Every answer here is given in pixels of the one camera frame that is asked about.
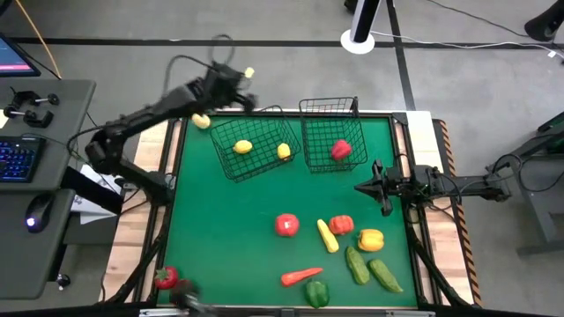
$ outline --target monitor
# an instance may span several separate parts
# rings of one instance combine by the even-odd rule
[[[0,77],[35,77],[40,74],[26,56],[0,34]]]

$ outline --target carrot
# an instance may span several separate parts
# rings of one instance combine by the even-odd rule
[[[280,281],[282,282],[282,285],[288,287],[298,283],[303,279],[314,276],[315,274],[319,274],[321,272],[323,272],[322,268],[303,269],[300,271],[283,274],[282,277],[280,278]]]

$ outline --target plastic vegetable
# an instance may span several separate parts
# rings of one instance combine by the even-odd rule
[[[247,140],[238,141],[233,147],[233,151],[239,154],[249,153],[253,149],[253,144]]]
[[[375,229],[360,231],[359,249],[364,251],[379,251],[384,247],[384,235]]]
[[[370,272],[359,251],[355,250],[354,247],[347,247],[345,257],[346,265],[351,270],[354,281],[360,285],[368,283],[370,280]]]
[[[331,156],[335,160],[340,160],[346,158],[352,151],[353,148],[345,140],[338,140],[331,149]]]
[[[330,220],[329,228],[334,234],[346,234],[354,230],[354,222],[350,216],[336,216]]]
[[[396,277],[391,274],[390,270],[382,262],[382,260],[372,260],[368,263],[368,267],[372,270],[372,273],[376,276],[376,279],[380,284],[388,291],[391,292],[402,292],[404,291],[397,283]]]
[[[324,282],[309,281],[306,284],[306,301],[313,308],[325,307],[329,304],[329,287]]]
[[[278,146],[278,158],[283,160],[288,160],[290,157],[290,146],[288,144],[281,144]]]
[[[178,282],[178,271],[173,267],[157,269],[154,278],[155,287],[160,290],[169,290]]]
[[[311,269],[303,269],[300,271],[285,273],[280,277],[280,282],[282,282],[283,286],[289,287],[298,283],[303,279],[312,277],[321,272],[323,272],[322,268],[311,268]]]
[[[200,129],[207,129],[212,123],[207,114],[202,114],[201,116],[199,114],[193,114],[192,122],[194,122],[194,124]]]
[[[300,229],[300,220],[293,214],[282,214],[276,217],[274,229],[278,235],[292,237]]]
[[[319,219],[317,220],[317,229],[319,229],[319,233],[321,233],[321,237],[323,238],[323,242],[327,247],[327,251],[329,253],[337,252],[338,251],[337,239],[335,239],[335,236],[333,235],[333,233],[331,233],[327,224],[325,224],[323,220]]]

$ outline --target computer mouse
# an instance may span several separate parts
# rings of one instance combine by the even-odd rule
[[[42,232],[47,227],[54,200],[52,193],[43,193],[29,203],[26,210],[26,227],[29,232]]]

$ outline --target keyboard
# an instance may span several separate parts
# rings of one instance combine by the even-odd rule
[[[0,136],[0,183],[31,182],[45,139],[33,136]]]

